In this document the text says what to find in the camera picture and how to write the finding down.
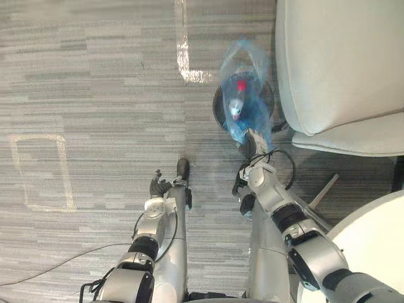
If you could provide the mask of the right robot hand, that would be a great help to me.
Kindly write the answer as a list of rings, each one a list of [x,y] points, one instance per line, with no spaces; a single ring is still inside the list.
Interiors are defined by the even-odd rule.
[[[247,130],[244,149],[247,158],[252,158],[256,155],[262,155],[268,152],[266,140],[251,128]]]

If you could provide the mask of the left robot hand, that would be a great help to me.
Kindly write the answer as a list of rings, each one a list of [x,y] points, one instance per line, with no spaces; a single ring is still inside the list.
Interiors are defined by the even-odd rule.
[[[162,176],[161,171],[158,169],[150,181],[149,193],[151,198],[163,198],[171,188],[172,184],[165,179],[160,180]]]

